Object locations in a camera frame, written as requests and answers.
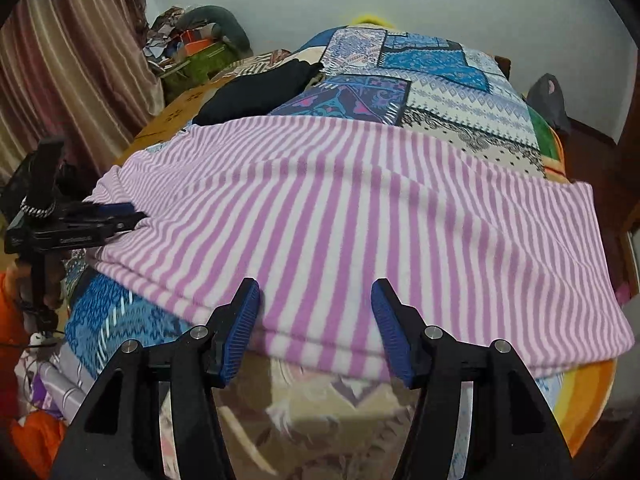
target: striped curtain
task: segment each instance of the striped curtain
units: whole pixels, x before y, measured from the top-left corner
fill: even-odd
[[[0,182],[63,136],[85,183],[163,106],[142,54],[145,0],[20,0],[0,29]]]

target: white wall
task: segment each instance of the white wall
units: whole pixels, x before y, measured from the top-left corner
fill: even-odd
[[[459,41],[512,60],[519,91],[545,72],[560,81],[568,114],[618,138],[636,47],[607,0],[149,0],[150,20],[171,5],[231,10],[254,52],[294,50],[363,13],[401,30]]]

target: clutter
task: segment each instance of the clutter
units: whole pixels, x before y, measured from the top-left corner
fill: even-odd
[[[213,18],[222,20],[222,23],[213,21]],[[236,46],[234,41],[239,41],[241,47]],[[182,64],[215,44],[224,48],[215,49],[215,54],[209,52],[204,57],[204,63],[200,59],[197,66],[187,70],[190,74],[185,74]],[[158,76],[164,76],[164,83],[171,81],[170,90],[167,85],[164,86],[165,99],[170,102],[171,97],[175,98],[184,90],[204,83],[206,79],[202,80],[203,74],[215,75],[214,69],[224,68],[226,65],[221,65],[221,60],[234,62],[241,59],[250,53],[250,47],[244,30],[228,10],[209,6],[185,13],[180,7],[171,7],[154,21],[143,53],[151,70]]]
[[[207,126],[266,115],[300,94],[320,70],[321,63],[311,65],[292,59],[267,72],[236,78],[216,92],[196,115],[193,124]]]

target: orange fabric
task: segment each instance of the orange fabric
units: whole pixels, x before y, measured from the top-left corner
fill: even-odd
[[[19,348],[0,346],[0,420],[18,415],[18,379],[14,368],[22,347],[29,344],[23,318],[4,291],[4,273],[0,274],[0,342]]]
[[[13,421],[11,438],[25,462],[42,480],[49,478],[66,426],[47,412],[33,412],[24,426]]]
[[[18,348],[0,346],[0,431],[8,426],[18,452],[39,478],[49,477],[53,459],[66,427],[46,412],[27,416],[24,427],[14,418],[18,415],[18,381],[14,373],[23,346],[29,344],[22,315],[5,292],[4,273],[0,274],[0,342]]]
[[[562,142],[560,141],[560,137],[558,137],[558,134],[556,134],[556,131],[550,126],[549,129],[551,130],[551,133],[554,134],[554,140],[556,142],[556,148],[558,149],[558,158],[560,159],[560,164],[562,165],[562,168],[564,168],[565,164],[564,164],[564,147],[562,146]]]
[[[584,365],[564,375],[554,415],[572,456],[600,418],[615,375],[613,360]]]

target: pink striped shirt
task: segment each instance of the pink striped shirt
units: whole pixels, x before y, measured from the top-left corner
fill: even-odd
[[[98,182],[149,218],[95,266],[194,323],[242,278],[264,292],[251,348],[386,379],[372,282],[427,324],[510,341],[542,376],[633,344],[588,184],[521,176],[424,133],[335,118],[191,126]]]

